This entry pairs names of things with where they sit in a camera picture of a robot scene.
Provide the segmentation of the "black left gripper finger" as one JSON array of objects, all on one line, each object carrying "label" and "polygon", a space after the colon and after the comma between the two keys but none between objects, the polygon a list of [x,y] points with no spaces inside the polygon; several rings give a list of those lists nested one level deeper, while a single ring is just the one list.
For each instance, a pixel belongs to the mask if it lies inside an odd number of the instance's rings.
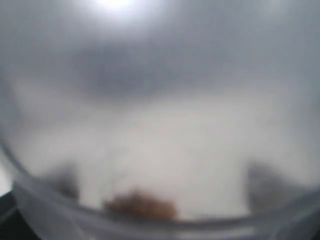
[{"label": "black left gripper finger", "polygon": [[0,239],[33,239],[33,231],[20,214],[11,191],[0,197]]}]

